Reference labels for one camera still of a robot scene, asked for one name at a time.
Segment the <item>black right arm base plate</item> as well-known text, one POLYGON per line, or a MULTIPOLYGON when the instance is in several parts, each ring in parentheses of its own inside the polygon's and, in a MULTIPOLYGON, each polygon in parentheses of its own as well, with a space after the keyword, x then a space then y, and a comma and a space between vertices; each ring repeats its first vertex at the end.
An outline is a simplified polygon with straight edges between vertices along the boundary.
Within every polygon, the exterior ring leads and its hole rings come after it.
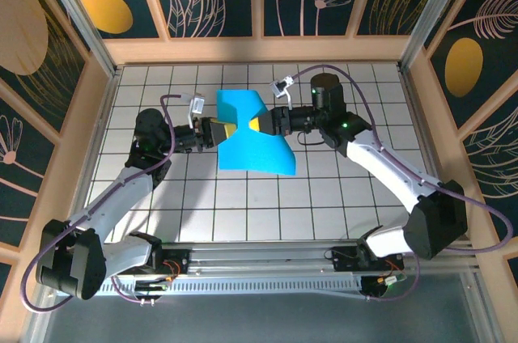
POLYGON ((323 257, 332 263, 335 272, 402 271, 405 268, 401 254, 376 256, 363 239, 327 248, 323 257))

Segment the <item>black electronics box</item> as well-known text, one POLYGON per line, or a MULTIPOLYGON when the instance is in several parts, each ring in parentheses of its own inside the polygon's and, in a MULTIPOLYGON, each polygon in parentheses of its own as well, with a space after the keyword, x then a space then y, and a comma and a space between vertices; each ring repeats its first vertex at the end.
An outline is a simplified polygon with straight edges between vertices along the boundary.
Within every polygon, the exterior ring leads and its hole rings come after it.
POLYGON ((134 284, 134 294, 136 297, 159 297, 171 286, 168 278, 158 278, 155 280, 138 280, 134 284))
POLYGON ((389 277, 362 276, 359 293, 368 298, 380 299, 388 293, 389 289, 405 280, 406 277, 403 274, 389 277))

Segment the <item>white grid board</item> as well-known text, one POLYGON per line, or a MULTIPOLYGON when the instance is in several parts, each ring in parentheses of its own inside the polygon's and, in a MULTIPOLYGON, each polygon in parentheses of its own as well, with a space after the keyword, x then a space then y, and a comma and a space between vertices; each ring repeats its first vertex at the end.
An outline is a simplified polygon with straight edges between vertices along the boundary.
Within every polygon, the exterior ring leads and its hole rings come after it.
MULTIPOLYGON (((405 92, 393 63, 293 63, 198 66, 127 66, 123 69, 96 169, 94 200, 119 174, 128 158, 134 122, 145 108, 158 108, 168 95, 175 125, 187 118, 182 94, 205 97, 205 116, 216 113, 222 89, 256 91, 272 108, 280 100, 269 84, 295 74, 294 105, 311 102, 310 79, 319 72, 339 76, 349 111, 373 118, 380 139, 415 167, 424 167, 405 92)), ((131 231, 165 242, 300 241, 357 238, 404 214, 399 200, 363 168, 330 150, 318 133, 287 139, 296 174, 279 176, 219 169, 214 149, 172 157, 162 184, 144 197, 107 237, 115 243, 131 231)))

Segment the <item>aluminium mounting rail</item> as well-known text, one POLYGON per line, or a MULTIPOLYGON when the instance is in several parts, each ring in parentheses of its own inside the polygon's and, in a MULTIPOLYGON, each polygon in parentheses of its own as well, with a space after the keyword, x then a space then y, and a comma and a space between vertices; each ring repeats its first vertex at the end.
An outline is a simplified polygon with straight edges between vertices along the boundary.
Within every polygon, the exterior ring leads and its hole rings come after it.
MULTIPOLYGON (((283 273, 355 273, 374 274, 377 272, 335 272, 330 261, 323 257, 327 248, 341 242, 251 242, 251 243, 163 243, 165 248, 183 248, 190 250, 190 263, 185 276, 208 274, 216 277, 237 276, 277 276, 283 273)), ((472 253, 462 255, 455 252, 442 251, 432 260, 424 260, 413 253, 403 253, 402 259, 406 270, 416 267, 421 269, 462 269, 475 266, 477 263, 472 253)), ((35 259, 30 268, 36 275, 35 259)), ((126 272, 116 275, 152 275, 148 273, 126 272)))

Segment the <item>blue cloth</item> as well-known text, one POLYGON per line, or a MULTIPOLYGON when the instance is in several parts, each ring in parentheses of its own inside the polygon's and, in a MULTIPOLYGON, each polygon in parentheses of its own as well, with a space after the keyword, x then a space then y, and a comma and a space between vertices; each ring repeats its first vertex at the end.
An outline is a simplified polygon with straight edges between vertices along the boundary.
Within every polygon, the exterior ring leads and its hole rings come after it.
POLYGON ((252 119, 268 111, 256 91, 219 90, 216 110, 219 121, 236 126, 236 131, 218 144, 220 170, 296 174, 295 154, 286 139, 249 127, 252 119))

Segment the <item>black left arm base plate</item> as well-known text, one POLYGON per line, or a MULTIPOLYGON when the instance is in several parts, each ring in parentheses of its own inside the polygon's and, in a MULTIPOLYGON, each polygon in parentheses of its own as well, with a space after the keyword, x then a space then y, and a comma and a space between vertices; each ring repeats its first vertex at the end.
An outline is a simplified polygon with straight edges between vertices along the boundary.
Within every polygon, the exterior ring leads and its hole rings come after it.
POLYGON ((160 245, 151 251, 147 264, 154 273, 177 276, 187 274, 190 263, 190 250, 165 248, 160 245))

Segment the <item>aluminium corner post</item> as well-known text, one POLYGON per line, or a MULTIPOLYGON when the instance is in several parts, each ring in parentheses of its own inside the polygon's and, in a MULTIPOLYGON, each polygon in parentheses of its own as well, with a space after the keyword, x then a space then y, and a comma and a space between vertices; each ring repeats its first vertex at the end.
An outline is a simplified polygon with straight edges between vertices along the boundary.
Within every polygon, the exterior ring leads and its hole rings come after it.
POLYGON ((428 0, 399 61, 399 73, 407 74, 432 28, 451 0, 428 0))
POLYGON ((117 64, 112 59, 104 45, 99 32, 90 20, 89 15, 80 0, 60 0, 70 13, 70 17, 77 26, 83 39, 96 57, 104 72, 113 78, 117 72, 117 64))

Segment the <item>aluminium side rail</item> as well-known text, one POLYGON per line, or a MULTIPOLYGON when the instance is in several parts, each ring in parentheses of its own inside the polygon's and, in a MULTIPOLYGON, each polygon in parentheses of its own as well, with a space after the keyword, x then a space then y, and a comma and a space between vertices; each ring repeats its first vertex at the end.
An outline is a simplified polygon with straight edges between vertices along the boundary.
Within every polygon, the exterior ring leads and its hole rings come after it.
POLYGON ((104 131, 121 81, 122 68, 113 74, 86 68, 67 117, 63 146, 74 193, 66 217, 72 219, 87 204, 104 131))
POLYGON ((415 128, 424 167, 418 168, 418 201, 404 226, 405 237, 422 250, 438 253, 459 252, 458 241, 467 231, 465 203, 457 201, 441 188, 463 195, 463 187, 443 174, 417 90, 408 73, 399 74, 415 128))

